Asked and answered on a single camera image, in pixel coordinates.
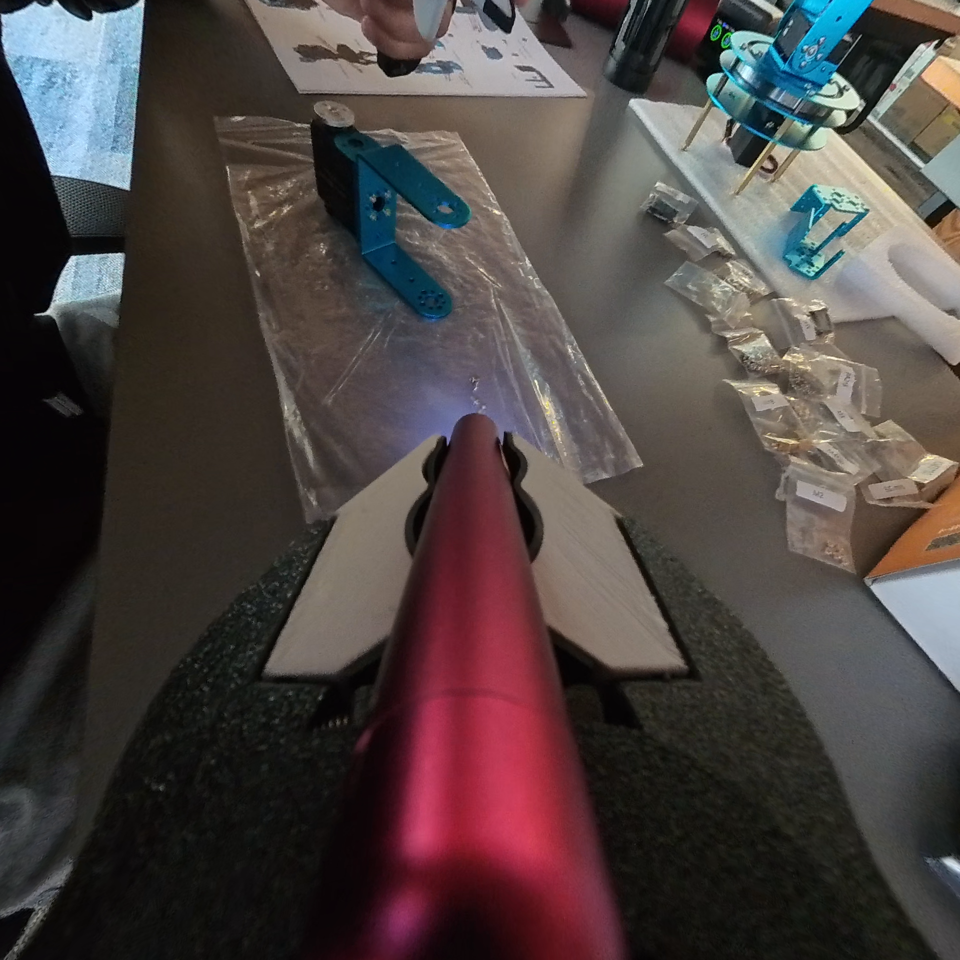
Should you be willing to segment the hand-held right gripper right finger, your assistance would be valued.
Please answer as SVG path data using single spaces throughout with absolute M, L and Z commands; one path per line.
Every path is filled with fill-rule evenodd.
M 688 675 L 620 514 L 525 439 L 502 450 L 547 627 L 608 676 Z

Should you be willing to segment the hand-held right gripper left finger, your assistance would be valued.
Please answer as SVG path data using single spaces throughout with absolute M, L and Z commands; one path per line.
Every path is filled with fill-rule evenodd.
M 266 661 L 267 680 L 328 681 L 389 636 L 412 567 L 407 517 L 427 491 L 426 438 L 357 492 L 333 524 Z

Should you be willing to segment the red electric screwdriver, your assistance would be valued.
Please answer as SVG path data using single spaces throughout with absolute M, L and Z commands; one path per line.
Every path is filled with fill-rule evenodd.
M 453 429 L 299 958 L 628 958 L 498 428 Z

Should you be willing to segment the black servo with blue bracket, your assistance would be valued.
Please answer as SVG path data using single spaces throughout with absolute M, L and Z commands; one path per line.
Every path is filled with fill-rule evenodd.
M 421 318 L 452 310 L 450 293 L 397 240 L 399 202 L 444 230 L 472 219 L 469 205 L 401 145 L 382 145 L 355 126 L 340 102 L 314 103 L 310 140 L 318 197 L 356 241 L 361 257 Z

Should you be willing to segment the person's left hand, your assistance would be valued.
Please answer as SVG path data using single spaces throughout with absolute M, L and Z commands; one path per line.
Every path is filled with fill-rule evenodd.
M 414 17 L 412 1 L 360 1 L 361 29 L 379 53 L 396 61 L 419 61 L 430 50 Z

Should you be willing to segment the printed instruction sheet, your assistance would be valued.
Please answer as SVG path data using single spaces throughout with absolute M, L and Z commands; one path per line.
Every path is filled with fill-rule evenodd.
M 457 2 L 446 34 L 404 77 L 390 78 L 360 24 L 328 2 L 247 1 L 300 94 L 467 98 L 585 97 L 518 14 L 510 32 L 481 2 Z

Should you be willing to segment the black ribbed cylinder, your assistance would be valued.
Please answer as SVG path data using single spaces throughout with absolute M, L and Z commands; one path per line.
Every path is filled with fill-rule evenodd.
M 604 65 L 618 89 L 642 95 L 649 89 L 687 1 L 629 1 Z

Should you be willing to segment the clear plastic bag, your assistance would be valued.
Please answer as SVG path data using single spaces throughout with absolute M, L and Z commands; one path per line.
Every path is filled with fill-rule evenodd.
M 500 430 L 581 481 L 642 466 L 458 133 L 372 133 L 408 149 L 471 207 L 470 222 L 453 230 L 408 204 L 400 209 L 402 249 L 451 295 L 451 314 L 429 321 L 324 209 L 306 124 L 260 116 L 214 123 L 307 522 L 332 516 L 473 413 L 473 375 Z

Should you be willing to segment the red cylindrical case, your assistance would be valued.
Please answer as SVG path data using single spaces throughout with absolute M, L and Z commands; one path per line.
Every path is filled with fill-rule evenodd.
M 571 12 L 600 26 L 619 26 L 628 7 L 627 1 L 571 1 Z M 666 57 L 679 63 L 689 62 L 712 28 L 719 1 L 689 1 L 678 19 L 665 48 Z

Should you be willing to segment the pile of small hardware bags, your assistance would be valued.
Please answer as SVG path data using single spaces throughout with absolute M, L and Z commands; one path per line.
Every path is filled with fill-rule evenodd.
M 926 511 L 957 480 L 958 462 L 881 420 L 881 376 L 836 346 L 829 307 L 773 297 L 719 229 L 690 222 L 696 207 L 662 182 L 642 205 L 686 255 L 665 285 L 702 309 L 738 364 L 740 377 L 726 384 L 780 465 L 787 548 L 854 572 L 859 498 Z

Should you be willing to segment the black device with green display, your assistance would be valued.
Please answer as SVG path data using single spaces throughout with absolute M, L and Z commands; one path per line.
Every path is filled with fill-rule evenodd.
M 756 30 L 756 17 L 745 9 L 720 8 L 714 14 L 697 50 L 697 72 L 703 79 L 719 70 L 722 53 L 731 48 L 734 33 Z

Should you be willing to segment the orange and white box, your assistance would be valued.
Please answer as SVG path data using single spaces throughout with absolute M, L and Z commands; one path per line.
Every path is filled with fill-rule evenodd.
M 870 570 L 876 599 L 959 690 L 959 486 L 951 485 Z

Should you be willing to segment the person's grey trousers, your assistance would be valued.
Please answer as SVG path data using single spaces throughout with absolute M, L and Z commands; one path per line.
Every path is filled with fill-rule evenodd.
M 119 294 L 55 304 L 2 347 L 2 917 L 71 863 Z

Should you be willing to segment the grey office chair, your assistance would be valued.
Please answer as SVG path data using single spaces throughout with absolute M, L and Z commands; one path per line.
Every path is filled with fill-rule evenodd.
M 53 174 L 73 257 L 125 253 L 129 189 Z

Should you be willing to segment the white foam sheet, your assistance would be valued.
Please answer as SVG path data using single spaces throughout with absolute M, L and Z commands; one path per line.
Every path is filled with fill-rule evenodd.
M 821 150 L 802 154 L 777 181 L 754 180 L 735 195 L 743 174 L 721 142 L 724 124 L 716 112 L 682 150 L 698 107 L 636 98 L 629 110 L 774 291 L 823 301 L 836 322 L 894 317 L 947 364 L 958 364 L 958 263 L 843 137 L 831 133 Z M 838 263 L 808 280 L 789 270 L 783 255 L 798 220 L 791 205 L 813 185 L 846 188 L 869 213 L 839 240 L 845 253 Z

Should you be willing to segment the person's black top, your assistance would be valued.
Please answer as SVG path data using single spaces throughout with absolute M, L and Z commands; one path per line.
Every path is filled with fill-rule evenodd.
M 1 53 L 2 680 L 93 545 L 106 423 L 91 410 L 52 305 L 76 253 L 42 141 Z

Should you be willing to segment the small blue metal bracket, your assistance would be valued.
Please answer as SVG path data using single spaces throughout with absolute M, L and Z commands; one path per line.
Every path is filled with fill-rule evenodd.
M 848 189 L 812 184 L 792 204 L 797 216 L 785 241 L 782 260 L 794 274 L 816 281 L 845 256 L 843 238 L 870 213 Z

